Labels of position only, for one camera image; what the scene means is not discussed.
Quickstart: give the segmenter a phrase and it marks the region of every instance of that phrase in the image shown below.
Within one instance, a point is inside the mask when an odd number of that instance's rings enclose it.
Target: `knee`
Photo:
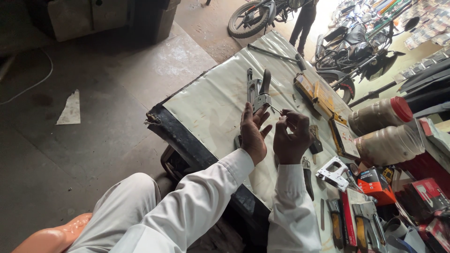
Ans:
[[[137,189],[155,190],[157,188],[155,180],[153,180],[153,178],[149,175],[141,172],[129,176],[125,179],[125,181]]]

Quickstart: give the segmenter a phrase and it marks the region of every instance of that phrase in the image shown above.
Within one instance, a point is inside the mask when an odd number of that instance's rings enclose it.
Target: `orange box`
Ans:
[[[375,167],[361,172],[358,175],[357,184],[366,195],[378,200],[376,206],[384,206],[397,202],[386,178]]]

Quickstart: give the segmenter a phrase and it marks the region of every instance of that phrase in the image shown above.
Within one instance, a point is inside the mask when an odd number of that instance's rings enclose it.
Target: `orange plastic stool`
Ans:
[[[12,253],[61,253],[80,236],[92,213],[84,213],[66,225],[37,231],[25,239]]]

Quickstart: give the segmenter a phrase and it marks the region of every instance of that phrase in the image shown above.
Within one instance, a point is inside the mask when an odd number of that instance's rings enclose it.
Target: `red lid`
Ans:
[[[391,98],[391,106],[403,122],[413,120],[413,112],[404,98],[398,96]]]

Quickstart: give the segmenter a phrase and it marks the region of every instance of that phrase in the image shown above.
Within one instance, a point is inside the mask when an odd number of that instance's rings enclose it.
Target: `table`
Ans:
[[[293,58],[297,53],[279,33],[271,31],[253,43],[255,46]],[[312,66],[306,64],[304,74],[311,81],[326,83]],[[328,122],[323,119],[292,83],[299,67],[292,62],[244,48],[230,59],[219,64],[178,92],[158,103],[148,113],[148,128],[169,143],[191,166],[190,171],[203,170],[235,149],[234,138],[239,133],[239,123],[247,100],[247,69],[253,69],[253,78],[262,78],[264,69],[272,72],[269,94],[276,108],[292,108],[310,117],[311,125],[319,127],[324,151],[317,154],[317,164],[312,163],[309,151],[305,156],[311,161],[314,206],[320,221],[320,199],[338,197],[338,190],[316,180],[315,173],[333,156],[336,146]],[[351,109],[326,85],[333,94],[335,111],[347,118]],[[276,114],[266,123],[275,124]],[[229,204],[246,222],[252,242],[265,245],[269,223],[267,217],[272,206],[271,195],[276,182],[276,168],[272,150],[274,130],[266,137],[268,153],[263,162],[243,185],[232,195]],[[325,207],[325,230],[320,231],[323,252],[336,252],[331,238],[331,219]]]

